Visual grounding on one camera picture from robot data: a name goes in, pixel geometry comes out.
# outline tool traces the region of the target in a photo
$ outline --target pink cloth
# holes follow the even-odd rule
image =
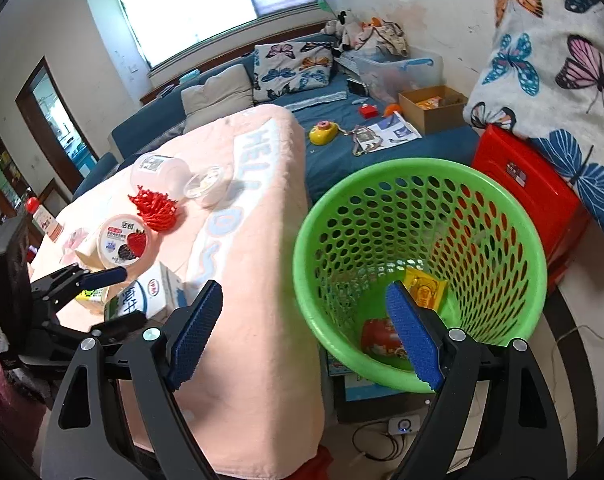
[[[224,306],[194,378],[175,398],[189,428],[221,474],[282,479],[317,453],[323,431],[317,342],[295,304],[292,254],[307,213],[305,134],[293,114],[262,105],[177,137],[157,150],[192,171],[234,167],[231,203],[205,210],[186,201],[179,229],[161,237],[159,260],[197,286],[214,278]],[[130,168],[60,213],[64,232],[46,239],[33,279],[61,267],[66,233],[87,231],[120,213],[136,213]],[[86,330],[101,320],[71,302],[62,324]],[[138,446],[150,447],[130,383],[122,394]]]
[[[0,426],[13,448],[29,465],[33,464],[33,448],[46,411],[44,404],[18,393],[6,381],[0,366]]]

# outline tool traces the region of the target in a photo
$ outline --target green plastic basket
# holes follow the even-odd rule
[[[372,358],[359,345],[364,322],[386,317],[386,286],[407,267],[448,280],[439,315],[477,341],[527,339],[542,313],[542,243],[526,211],[499,184],[434,158],[357,171],[305,219],[293,279],[299,307],[322,345],[375,383],[430,391],[406,359]]]

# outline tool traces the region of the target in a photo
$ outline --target metal screw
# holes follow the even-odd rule
[[[448,336],[453,341],[463,341],[464,339],[466,339],[466,334],[464,333],[464,330],[461,330],[460,328],[452,328],[448,331]]]
[[[149,328],[148,330],[144,331],[142,337],[147,341],[155,341],[157,338],[159,338],[160,334],[161,332],[158,328]]]
[[[528,349],[528,345],[523,339],[515,339],[513,341],[513,348],[518,352],[526,352],[526,350]]]
[[[87,337],[84,341],[80,343],[80,348],[82,350],[90,350],[95,346],[95,339],[92,337]]]

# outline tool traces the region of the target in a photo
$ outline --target wall outlet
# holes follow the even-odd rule
[[[415,434],[419,431],[419,415],[394,416],[388,421],[388,433],[392,435]]]

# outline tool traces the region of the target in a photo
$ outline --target couch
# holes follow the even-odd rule
[[[336,38],[326,34],[312,34],[299,38],[298,41],[329,41],[335,43]],[[173,136],[182,133],[186,113],[183,108],[181,91],[195,85],[204,84],[210,77],[224,72],[233,65],[242,64],[250,80],[253,80],[253,54],[228,61],[202,73],[177,86],[165,97],[145,105],[137,113],[117,126],[111,134],[115,153],[106,153],[84,179],[74,193],[74,199],[92,189],[104,179],[117,171],[130,166],[142,153],[157,149]],[[314,97],[322,97],[335,92],[347,91],[347,76],[333,69],[331,81],[324,88],[303,92],[285,94],[271,103],[286,106]],[[312,107],[294,111],[295,118],[305,131],[321,120],[334,121],[342,129],[350,130],[356,124],[371,124],[379,120],[373,118],[365,121],[359,115],[357,106],[352,101],[358,98],[347,94],[346,100],[318,104]],[[377,104],[383,110],[384,104],[369,99],[371,104]],[[400,144],[387,150],[367,153],[363,156],[352,155],[352,140],[347,136],[338,136],[325,146],[316,146],[306,138],[306,185],[311,201],[316,202],[326,191],[337,182],[357,170],[394,158],[409,158],[425,156],[444,158],[461,164],[470,165],[475,153],[479,137],[470,126],[463,126],[436,134],[430,134],[422,139]]]

